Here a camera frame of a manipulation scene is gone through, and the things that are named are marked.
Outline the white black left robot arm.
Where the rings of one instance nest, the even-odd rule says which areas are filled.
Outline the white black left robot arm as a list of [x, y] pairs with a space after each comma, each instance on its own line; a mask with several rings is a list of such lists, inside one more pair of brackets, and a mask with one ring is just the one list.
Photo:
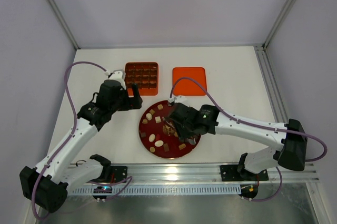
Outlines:
[[140, 109], [142, 98], [138, 86], [132, 85], [132, 96], [117, 80], [105, 80], [99, 92], [75, 115], [75, 124], [54, 150], [34, 168], [24, 167], [19, 174], [23, 195], [32, 207], [49, 213], [59, 210], [68, 194], [87, 182], [111, 181], [111, 162], [98, 155], [83, 165], [69, 165], [117, 111]]

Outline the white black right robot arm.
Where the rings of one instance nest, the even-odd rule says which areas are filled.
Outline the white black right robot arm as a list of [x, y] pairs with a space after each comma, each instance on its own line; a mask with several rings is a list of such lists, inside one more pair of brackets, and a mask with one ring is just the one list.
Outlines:
[[266, 123], [235, 115], [225, 115], [217, 107], [203, 105], [199, 110], [175, 103], [167, 116], [180, 140], [206, 134], [229, 135], [263, 144], [266, 148], [240, 156], [237, 171], [243, 179], [280, 166], [303, 171], [308, 138], [302, 124], [295, 119], [283, 123]]

